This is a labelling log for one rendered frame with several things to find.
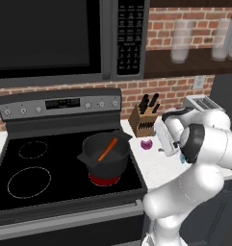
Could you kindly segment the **black and grey stove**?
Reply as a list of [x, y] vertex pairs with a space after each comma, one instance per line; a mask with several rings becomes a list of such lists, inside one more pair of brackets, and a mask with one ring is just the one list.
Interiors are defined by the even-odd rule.
[[[104, 108], [98, 106], [104, 102]], [[22, 115], [20, 109], [26, 109]], [[9, 109], [9, 116], [4, 110]], [[77, 157], [94, 134], [122, 130], [118, 88], [78, 88], [0, 97], [8, 136], [0, 155], [0, 226], [134, 204], [147, 188], [129, 152], [124, 172], [96, 178]], [[144, 213], [2, 238], [0, 246], [141, 246]]]

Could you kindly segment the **white wall socket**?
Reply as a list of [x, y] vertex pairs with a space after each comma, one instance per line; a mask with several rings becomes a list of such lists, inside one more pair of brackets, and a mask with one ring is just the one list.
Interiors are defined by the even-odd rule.
[[195, 76], [194, 81], [193, 81], [193, 89], [202, 89], [204, 86], [205, 80], [206, 80], [205, 75]]

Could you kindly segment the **silver toaster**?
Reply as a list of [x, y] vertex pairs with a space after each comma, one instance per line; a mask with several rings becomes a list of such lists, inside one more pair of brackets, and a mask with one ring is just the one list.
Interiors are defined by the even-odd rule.
[[199, 111], [221, 110], [224, 111], [217, 103], [204, 94], [187, 95], [183, 102], [184, 107], [195, 108]]

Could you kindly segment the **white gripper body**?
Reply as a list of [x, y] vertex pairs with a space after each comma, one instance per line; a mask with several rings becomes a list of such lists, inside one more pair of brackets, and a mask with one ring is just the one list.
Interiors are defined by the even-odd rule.
[[156, 121], [154, 126], [157, 137], [159, 138], [162, 148], [167, 157], [175, 155], [179, 149], [173, 145], [173, 138], [168, 132], [167, 127], [162, 120]]

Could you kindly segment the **wooden knife block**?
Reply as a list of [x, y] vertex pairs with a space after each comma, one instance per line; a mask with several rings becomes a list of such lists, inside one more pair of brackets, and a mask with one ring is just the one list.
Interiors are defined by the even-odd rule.
[[156, 103], [159, 97], [155, 93], [151, 99], [145, 94], [139, 104], [137, 104], [128, 121], [135, 134], [135, 137], [145, 137], [153, 135], [154, 123], [158, 117], [157, 110], [160, 107]]

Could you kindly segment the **orange carrot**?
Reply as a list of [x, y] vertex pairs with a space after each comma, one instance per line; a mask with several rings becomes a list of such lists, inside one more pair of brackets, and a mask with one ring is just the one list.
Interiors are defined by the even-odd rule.
[[108, 154], [112, 151], [112, 149], [116, 146], [117, 144], [117, 138], [115, 137], [110, 144], [108, 145], [108, 147], [106, 148], [106, 150], [104, 151], [104, 153], [98, 158], [98, 161], [102, 161], [104, 160]]

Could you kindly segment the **black microwave oven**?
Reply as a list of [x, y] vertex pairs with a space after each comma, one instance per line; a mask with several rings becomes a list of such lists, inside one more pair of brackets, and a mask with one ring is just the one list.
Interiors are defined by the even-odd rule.
[[110, 80], [100, 1], [0, 0], [0, 88], [141, 79], [150, 0], [112, 0]]

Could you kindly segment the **dark grey fridge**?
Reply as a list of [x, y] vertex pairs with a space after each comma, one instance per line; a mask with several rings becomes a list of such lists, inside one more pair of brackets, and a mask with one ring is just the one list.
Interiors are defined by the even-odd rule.
[[232, 74], [219, 74], [215, 77], [210, 98], [225, 109], [231, 120], [232, 131]]

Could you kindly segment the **dark grey pot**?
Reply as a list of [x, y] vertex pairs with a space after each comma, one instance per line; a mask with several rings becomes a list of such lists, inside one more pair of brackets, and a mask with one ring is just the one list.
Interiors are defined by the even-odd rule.
[[[113, 139], [117, 139], [116, 145], [99, 161]], [[114, 130], [110, 133], [98, 133], [87, 137], [82, 146], [83, 152], [77, 157], [84, 163], [89, 171], [96, 178], [111, 179], [120, 176], [127, 167], [129, 160], [131, 135], [121, 130]]]

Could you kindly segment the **dark grey cupboard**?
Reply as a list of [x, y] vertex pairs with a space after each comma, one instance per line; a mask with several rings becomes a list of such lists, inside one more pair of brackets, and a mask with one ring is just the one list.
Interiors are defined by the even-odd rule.
[[232, 180], [222, 191], [196, 207], [182, 223], [180, 235], [188, 246], [220, 246], [232, 222]]

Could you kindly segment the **dark wooden shelf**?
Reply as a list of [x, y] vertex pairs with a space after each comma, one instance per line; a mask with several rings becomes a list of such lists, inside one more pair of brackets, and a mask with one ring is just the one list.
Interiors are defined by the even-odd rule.
[[211, 49], [191, 49], [184, 63], [172, 62], [169, 50], [150, 50], [145, 55], [143, 77], [156, 79], [228, 73], [232, 73], [232, 61], [214, 61]]

